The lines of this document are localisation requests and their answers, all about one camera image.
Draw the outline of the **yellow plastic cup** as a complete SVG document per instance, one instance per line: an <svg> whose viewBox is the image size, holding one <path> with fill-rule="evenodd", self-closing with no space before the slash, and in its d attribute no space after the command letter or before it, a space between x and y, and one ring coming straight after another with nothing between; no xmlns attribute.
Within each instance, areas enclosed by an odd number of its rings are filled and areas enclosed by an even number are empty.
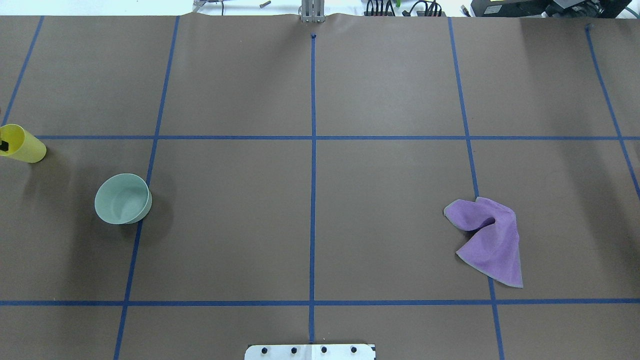
<svg viewBox="0 0 640 360"><path fill-rule="evenodd" d="M1 128L2 157L30 164L43 160L47 153L45 144L17 124L3 125Z"/></svg>

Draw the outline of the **mint green bowl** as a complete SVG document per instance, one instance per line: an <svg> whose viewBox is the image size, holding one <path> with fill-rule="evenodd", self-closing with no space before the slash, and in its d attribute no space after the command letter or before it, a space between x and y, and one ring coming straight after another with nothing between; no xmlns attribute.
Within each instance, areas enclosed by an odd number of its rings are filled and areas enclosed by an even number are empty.
<svg viewBox="0 0 640 360"><path fill-rule="evenodd" d="M121 173L108 178L94 196L94 211L108 224L134 224L151 210L153 194L137 174Z"/></svg>

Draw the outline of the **purple microfiber cloth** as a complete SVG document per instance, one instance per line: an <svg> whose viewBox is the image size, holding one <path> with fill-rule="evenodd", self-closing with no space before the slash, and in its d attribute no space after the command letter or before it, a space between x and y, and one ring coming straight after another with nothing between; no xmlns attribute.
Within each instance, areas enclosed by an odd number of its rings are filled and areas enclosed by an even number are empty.
<svg viewBox="0 0 640 360"><path fill-rule="evenodd" d="M470 239L455 254L472 268L508 287L522 289L520 235L515 212L492 199L457 199L443 215Z"/></svg>

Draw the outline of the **aluminium frame post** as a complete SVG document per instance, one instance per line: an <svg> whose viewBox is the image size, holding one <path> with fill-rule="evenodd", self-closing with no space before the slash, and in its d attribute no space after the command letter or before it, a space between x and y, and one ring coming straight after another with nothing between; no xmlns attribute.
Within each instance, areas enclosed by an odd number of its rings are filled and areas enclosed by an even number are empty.
<svg viewBox="0 0 640 360"><path fill-rule="evenodd" d="M299 15L303 23L324 23L326 21L325 1L302 0Z"/></svg>

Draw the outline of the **white pedestal mount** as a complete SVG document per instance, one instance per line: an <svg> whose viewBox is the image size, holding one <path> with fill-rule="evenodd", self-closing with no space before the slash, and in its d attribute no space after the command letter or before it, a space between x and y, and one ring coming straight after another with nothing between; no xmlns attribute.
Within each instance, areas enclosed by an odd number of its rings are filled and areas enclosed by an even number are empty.
<svg viewBox="0 0 640 360"><path fill-rule="evenodd" d="M261 344L247 347L245 360L375 360L373 344Z"/></svg>

